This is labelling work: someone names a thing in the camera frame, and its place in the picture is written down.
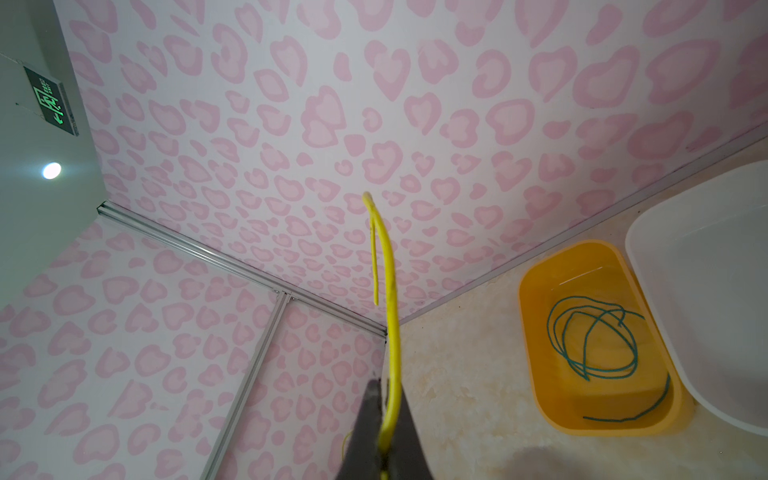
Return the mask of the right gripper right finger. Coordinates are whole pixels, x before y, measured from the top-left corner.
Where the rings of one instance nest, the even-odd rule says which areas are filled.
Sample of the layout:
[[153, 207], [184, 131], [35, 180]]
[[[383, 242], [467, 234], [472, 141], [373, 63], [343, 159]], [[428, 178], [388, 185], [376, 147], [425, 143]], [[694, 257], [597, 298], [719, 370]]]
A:
[[434, 479], [419, 440], [405, 391], [402, 391], [399, 416], [385, 466], [388, 479]]

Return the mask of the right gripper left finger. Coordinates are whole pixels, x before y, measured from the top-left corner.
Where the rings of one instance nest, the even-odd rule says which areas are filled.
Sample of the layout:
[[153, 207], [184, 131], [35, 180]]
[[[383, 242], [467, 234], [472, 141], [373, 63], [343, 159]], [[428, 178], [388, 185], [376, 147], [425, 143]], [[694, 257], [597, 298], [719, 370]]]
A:
[[378, 447], [382, 423], [382, 396], [379, 379], [366, 385], [362, 403], [336, 480], [375, 480], [381, 477]]

